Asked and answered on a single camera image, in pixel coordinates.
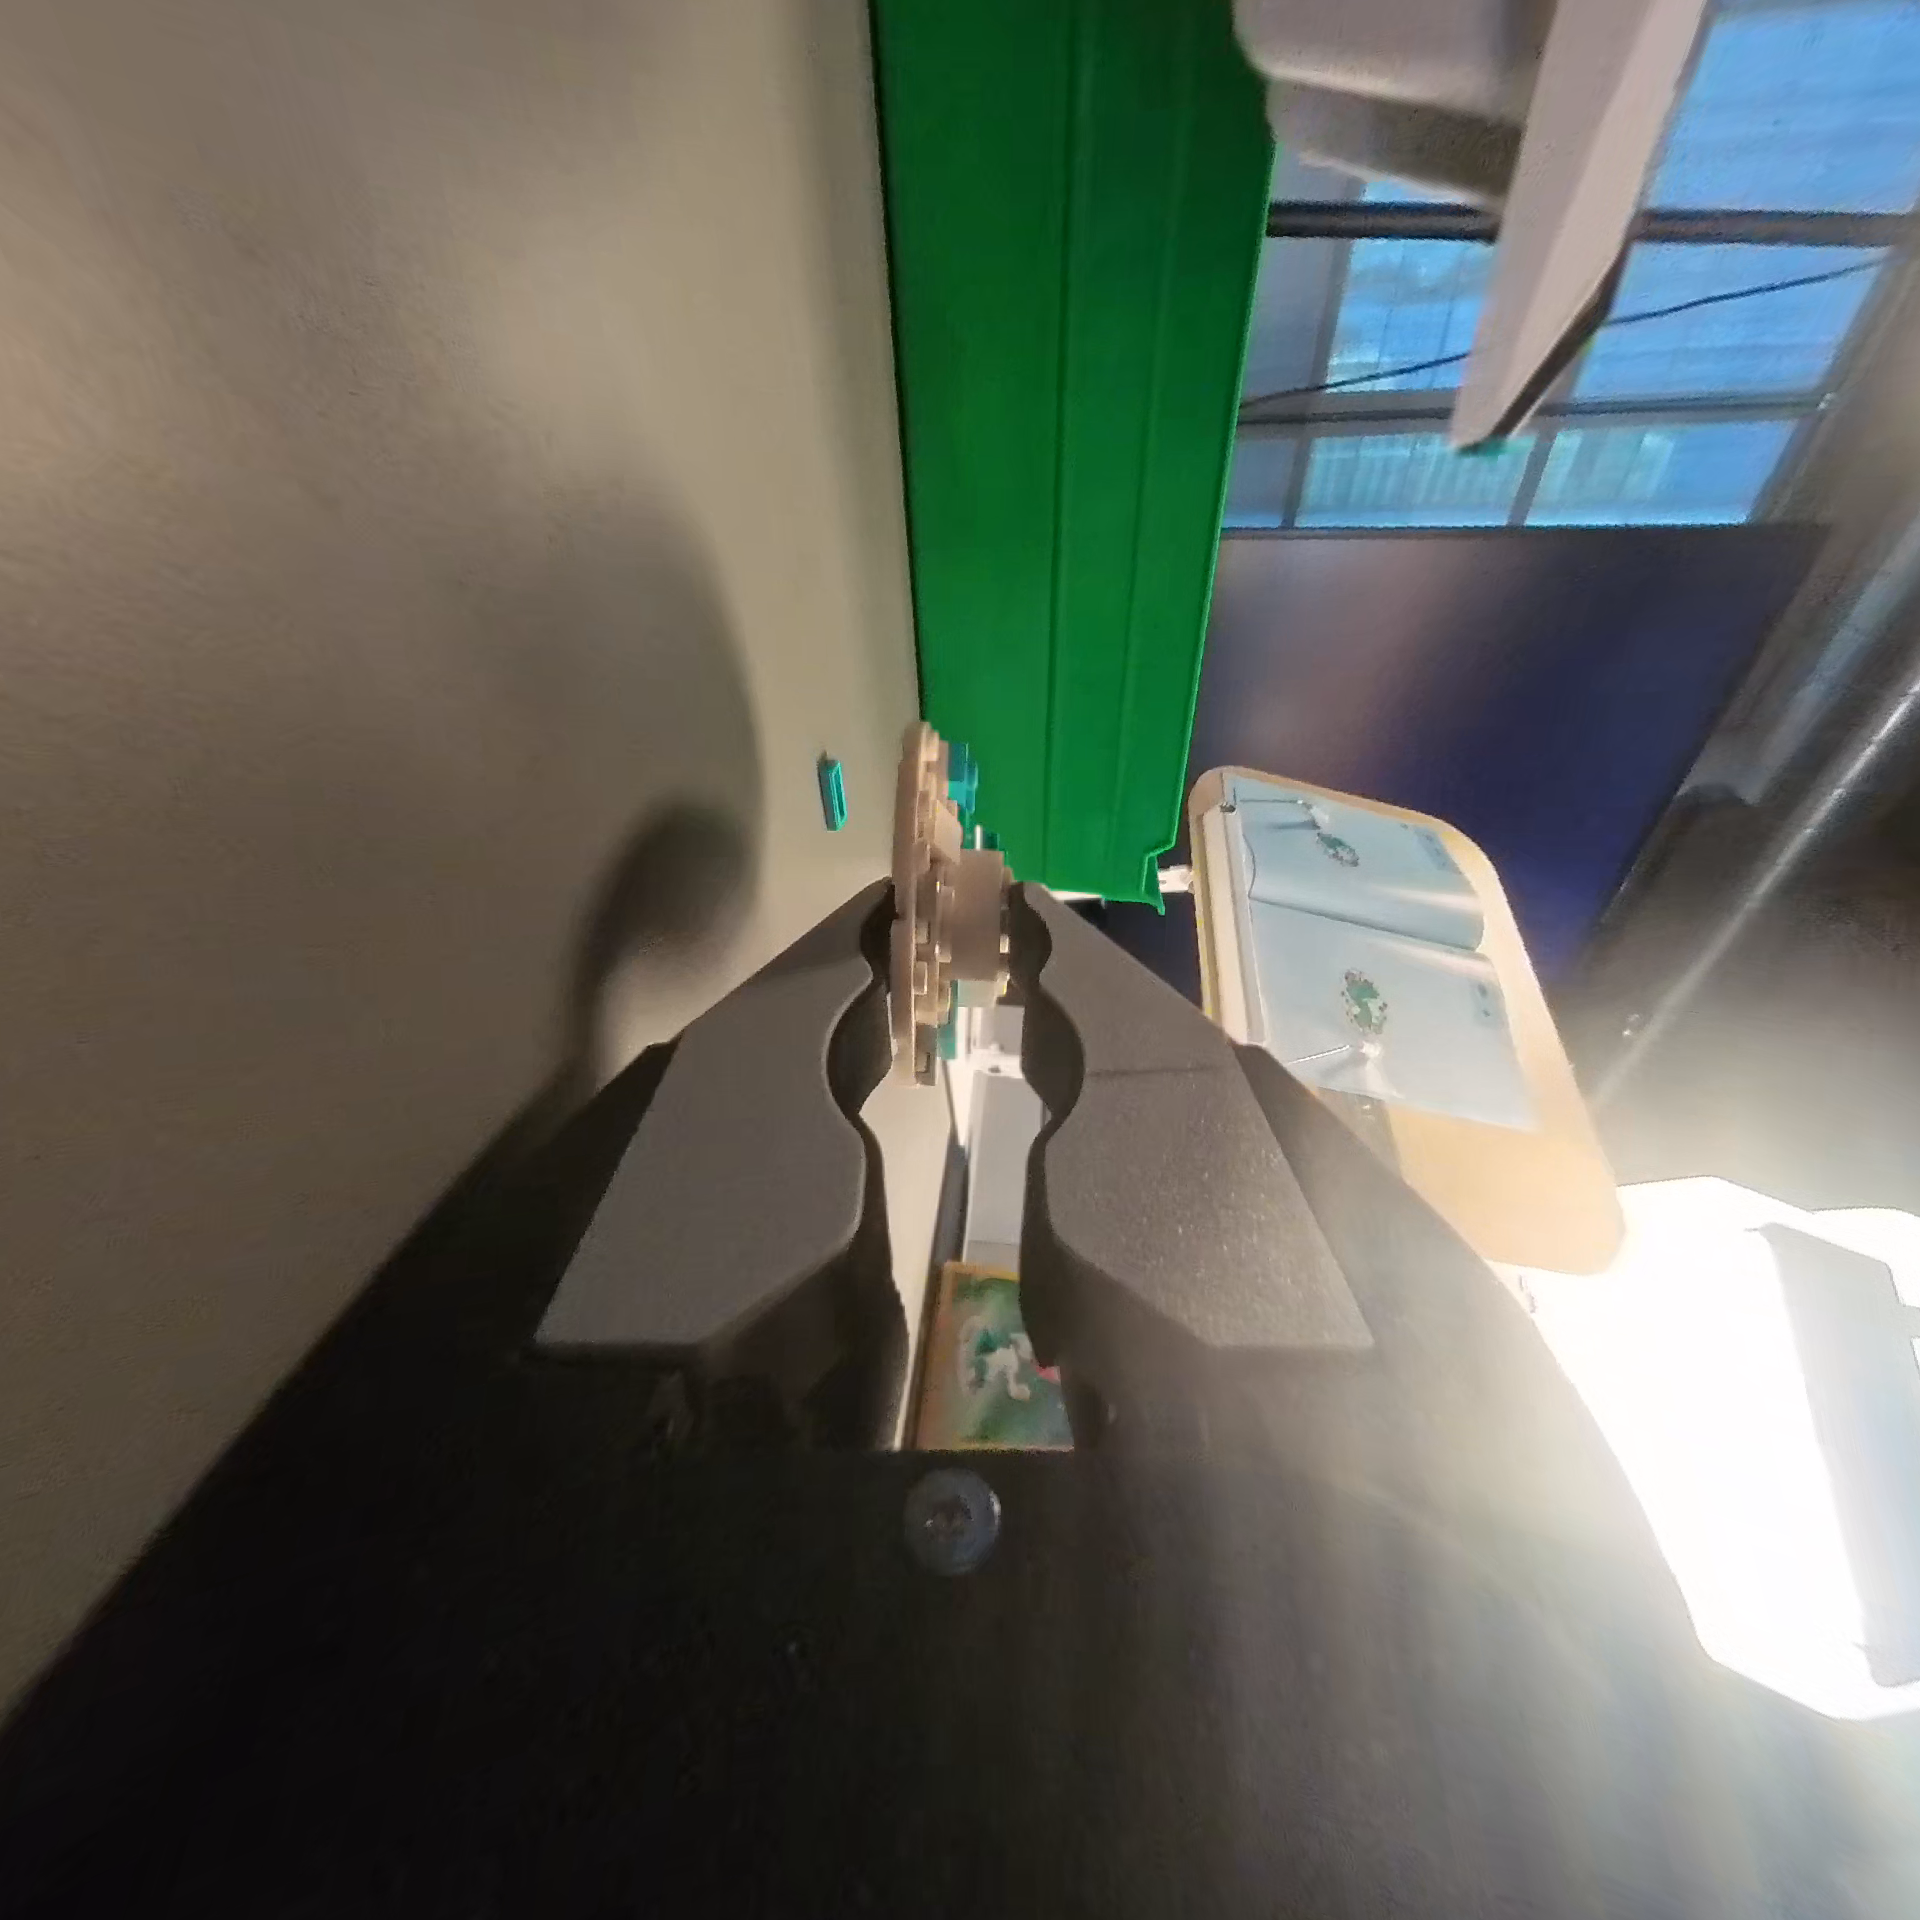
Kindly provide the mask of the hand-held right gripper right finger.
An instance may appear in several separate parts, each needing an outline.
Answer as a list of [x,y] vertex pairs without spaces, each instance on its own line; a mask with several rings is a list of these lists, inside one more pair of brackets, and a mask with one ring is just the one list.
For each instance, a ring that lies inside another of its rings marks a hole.
[[1207,1450],[1378,1342],[1228,1031],[1045,886],[1009,895],[1020,1297],[1079,1450]]

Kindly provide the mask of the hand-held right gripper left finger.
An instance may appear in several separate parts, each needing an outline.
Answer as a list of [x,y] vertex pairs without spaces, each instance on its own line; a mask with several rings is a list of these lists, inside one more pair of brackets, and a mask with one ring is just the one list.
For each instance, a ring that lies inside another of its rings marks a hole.
[[871,882],[681,1031],[540,1349],[675,1371],[780,1445],[891,1445],[906,1309],[862,1117],[891,1075],[891,926]]

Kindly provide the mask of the round white lego assembly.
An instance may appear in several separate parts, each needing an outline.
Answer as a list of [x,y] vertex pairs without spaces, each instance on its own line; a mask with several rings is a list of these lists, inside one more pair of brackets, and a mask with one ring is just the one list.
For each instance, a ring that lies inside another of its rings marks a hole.
[[967,842],[953,747],[925,718],[903,737],[891,815],[887,1026],[895,1079],[932,1088],[958,1009],[997,1005],[1013,983],[1013,873]]

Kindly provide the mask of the colourful lego box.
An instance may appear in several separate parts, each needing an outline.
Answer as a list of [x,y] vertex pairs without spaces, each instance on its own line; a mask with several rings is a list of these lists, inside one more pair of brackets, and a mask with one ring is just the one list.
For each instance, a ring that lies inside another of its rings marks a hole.
[[917,1453],[1069,1453],[1075,1447],[1063,1374],[1034,1360],[1013,1269],[940,1264],[908,1445]]

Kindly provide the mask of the large window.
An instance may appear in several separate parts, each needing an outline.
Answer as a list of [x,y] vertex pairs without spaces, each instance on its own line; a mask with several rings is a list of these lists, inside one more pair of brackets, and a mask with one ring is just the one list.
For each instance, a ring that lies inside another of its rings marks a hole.
[[[1279,152],[1269,204],[1445,204]],[[1918,210],[1918,3],[1710,3],[1650,210]],[[1495,246],[1260,253],[1226,528],[1733,526],[1784,517],[1918,250],[1636,246],[1543,409],[1446,418]]]

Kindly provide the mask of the green plastic bin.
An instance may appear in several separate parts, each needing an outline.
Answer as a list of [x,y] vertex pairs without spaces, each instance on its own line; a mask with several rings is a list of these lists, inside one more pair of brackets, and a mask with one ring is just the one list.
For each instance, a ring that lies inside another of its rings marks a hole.
[[1056,891],[1158,905],[1273,176],[1228,3],[871,3],[921,712]]

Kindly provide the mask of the grey metal pipe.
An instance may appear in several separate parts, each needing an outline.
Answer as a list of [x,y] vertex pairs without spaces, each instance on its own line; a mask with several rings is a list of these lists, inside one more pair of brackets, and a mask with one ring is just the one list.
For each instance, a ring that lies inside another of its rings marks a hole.
[[1918,737],[1918,272],[1887,301],[1784,495],[1817,563],[1611,902],[1570,1001],[1606,1109],[1763,910],[1903,784]]

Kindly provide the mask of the wooden book stand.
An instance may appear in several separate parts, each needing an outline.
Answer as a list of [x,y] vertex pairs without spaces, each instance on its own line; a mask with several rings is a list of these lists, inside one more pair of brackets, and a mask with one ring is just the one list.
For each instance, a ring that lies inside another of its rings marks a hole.
[[[1310,794],[1357,800],[1441,833],[1483,905],[1483,951],[1503,981],[1520,1063],[1534,1105],[1534,1123],[1528,1130],[1503,1130],[1315,1092],[1250,1039],[1236,935],[1228,927],[1226,829],[1216,819],[1226,784],[1236,776],[1298,784]],[[1357,1151],[1361,1176],[1382,1180],[1387,1191],[1407,1190],[1416,1201],[1428,1201],[1441,1226],[1490,1264],[1595,1275],[1614,1261],[1623,1240],[1618,1180],[1597,1143],[1597,1127],[1587,1117],[1568,1047],[1558,1039],[1545,991],[1528,959],[1515,907],[1503,891],[1494,860],[1463,829],[1432,815],[1345,791],[1248,767],[1218,767],[1189,796],[1189,895],[1202,997],[1197,1005],[1228,1031],[1257,1095],[1276,1092],[1298,1099],[1298,1121],[1330,1123],[1331,1145]],[[1308,1190],[1310,1145],[1283,1151]]]

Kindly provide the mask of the white rounded box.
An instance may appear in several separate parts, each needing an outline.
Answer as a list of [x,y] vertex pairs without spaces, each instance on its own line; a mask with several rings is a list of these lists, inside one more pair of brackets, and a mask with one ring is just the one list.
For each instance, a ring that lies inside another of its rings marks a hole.
[[1503,1268],[1618,1453],[1706,1653],[1918,1719],[1918,1216],[1621,1190],[1611,1268]]

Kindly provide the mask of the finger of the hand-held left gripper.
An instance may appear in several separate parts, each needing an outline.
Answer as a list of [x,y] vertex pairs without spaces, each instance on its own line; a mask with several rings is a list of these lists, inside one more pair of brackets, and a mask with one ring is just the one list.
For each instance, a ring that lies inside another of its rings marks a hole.
[[1707,3],[1556,3],[1451,443],[1505,440],[1611,314]]
[[1547,3],[1236,3],[1276,145],[1310,166],[1499,205]]

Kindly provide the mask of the black tripod pole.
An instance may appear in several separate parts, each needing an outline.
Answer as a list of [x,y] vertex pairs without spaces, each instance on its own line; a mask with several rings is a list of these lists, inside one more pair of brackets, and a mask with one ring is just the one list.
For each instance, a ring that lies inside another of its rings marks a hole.
[[[1273,243],[1445,243],[1494,246],[1503,215],[1463,204],[1310,204],[1266,205]],[[1918,213],[1798,210],[1646,210],[1628,225],[1631,246],[1754,246],[1820,253],[1902,253],[1918,246]]]

